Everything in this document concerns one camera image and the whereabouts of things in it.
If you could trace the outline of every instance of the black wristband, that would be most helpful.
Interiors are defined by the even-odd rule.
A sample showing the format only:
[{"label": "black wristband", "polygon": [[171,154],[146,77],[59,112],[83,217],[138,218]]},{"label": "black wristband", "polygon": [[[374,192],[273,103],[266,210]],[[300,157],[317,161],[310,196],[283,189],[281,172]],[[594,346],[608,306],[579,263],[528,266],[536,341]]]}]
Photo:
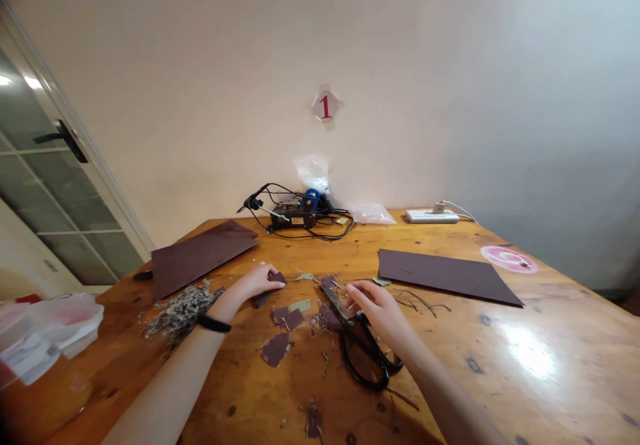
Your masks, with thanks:
[{"label": "black wristband", "polygon": [[231,331],[231,325],[223,322],[218,322],[205,314],[198,315],[198,325],[213,330],[214,332],[229,333]]}]

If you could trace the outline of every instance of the door handle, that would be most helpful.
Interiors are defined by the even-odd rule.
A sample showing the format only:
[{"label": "door handle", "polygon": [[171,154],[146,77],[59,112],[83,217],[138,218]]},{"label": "door handle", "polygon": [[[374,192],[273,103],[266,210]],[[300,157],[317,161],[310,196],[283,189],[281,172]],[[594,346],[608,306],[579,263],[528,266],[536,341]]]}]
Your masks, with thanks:
[{"label": "door handle", "polygon": [[33,141],[40,145],[42,143],[47,143],[48,141],[53,141],[55,139],[63,139],[71,150],[71,153],[73,153],[73,156],[75,156],[76,160],[78,160],[80,163],[89,163],[89,160],[87,160],[85,154],[75,142],[62,120],[54,120],[53,126],[55,126],[55,129],[58,131],[58,133],[47,133],[46,135],[34,138]]}]

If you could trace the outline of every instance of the white power strip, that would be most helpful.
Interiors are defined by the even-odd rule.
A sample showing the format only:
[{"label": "white power strip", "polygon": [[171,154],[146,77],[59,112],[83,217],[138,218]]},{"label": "white power strip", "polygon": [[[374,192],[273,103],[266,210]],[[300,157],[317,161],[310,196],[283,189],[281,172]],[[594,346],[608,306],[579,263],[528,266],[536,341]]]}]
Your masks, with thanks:
[{"label": "white power strip", "polygon": [[407,210],[405,217],[411,223],[457,223],[460,221],[460,217],[451,210],[445,210],[444,213],[433,213],[432,209]]}]

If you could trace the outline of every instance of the door frame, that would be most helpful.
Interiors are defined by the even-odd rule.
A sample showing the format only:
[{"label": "door frame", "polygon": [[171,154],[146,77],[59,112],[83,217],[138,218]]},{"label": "door frame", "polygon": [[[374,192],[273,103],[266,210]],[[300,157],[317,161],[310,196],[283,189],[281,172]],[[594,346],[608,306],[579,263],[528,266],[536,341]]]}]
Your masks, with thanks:
[{"label": "door frame", "polygon": [[5,0],[0,0],[0,47],[31,87],[45,115],[52,122],[55,119],[62,119],[71,130],[73,139],[89,160],[89,163],[79,163],[79,165],[136,252],[144,262],[148,262],[151,259],[151,251],[155,249],[151,238],[131,209],[69,102]]}]

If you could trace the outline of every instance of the number 1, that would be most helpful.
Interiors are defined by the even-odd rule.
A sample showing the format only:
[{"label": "number 1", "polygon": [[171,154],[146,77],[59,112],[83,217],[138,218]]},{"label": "number 1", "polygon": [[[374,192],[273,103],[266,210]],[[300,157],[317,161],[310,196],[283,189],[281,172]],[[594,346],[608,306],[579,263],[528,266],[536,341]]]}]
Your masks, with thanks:
[{"label": "number 1", "polygon": [[331,116],[329,115],[329,96],[325,95],[325,97],[320,100],[320,103],[325,104],[325,115],[322,117],[322,119],[331,118]]}]

